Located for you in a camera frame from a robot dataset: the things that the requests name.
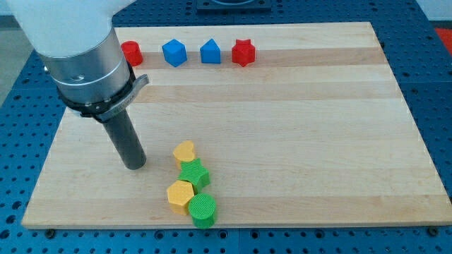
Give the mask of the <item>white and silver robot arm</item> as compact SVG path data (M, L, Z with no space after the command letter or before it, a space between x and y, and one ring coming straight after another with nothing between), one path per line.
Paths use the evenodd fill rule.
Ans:
M104 126L126 168L141 168L146 155L126 108L149 79L135 76L112 22L130 1L7 0L6 4L64 104Z

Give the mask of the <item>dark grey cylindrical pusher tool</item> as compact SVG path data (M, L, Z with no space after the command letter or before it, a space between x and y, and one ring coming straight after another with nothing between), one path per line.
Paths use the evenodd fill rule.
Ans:
M146 155L127 110L121 111L102 125L127 169L136 170L146 163Z

